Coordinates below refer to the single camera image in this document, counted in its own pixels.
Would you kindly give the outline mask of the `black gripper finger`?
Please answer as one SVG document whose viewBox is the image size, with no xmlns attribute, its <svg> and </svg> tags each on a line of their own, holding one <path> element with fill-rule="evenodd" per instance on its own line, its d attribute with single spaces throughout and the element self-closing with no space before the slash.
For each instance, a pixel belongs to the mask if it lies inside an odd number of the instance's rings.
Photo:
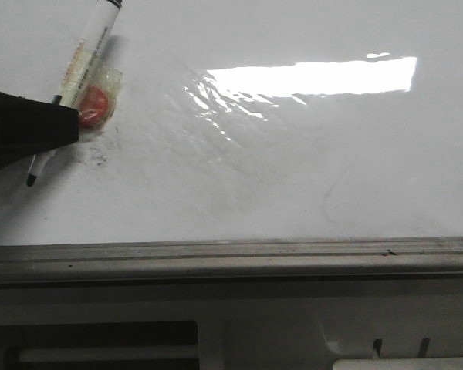
<svg viewBox="0 0 463 370">
<path fill-rule="evenodd" d="M 78 111 L 60 100 L 44 103 L 0 92 L 0 170 L 31 157 L 27 180 L 34 181 L 59 148 L 79 140 Z"/>
</svg>

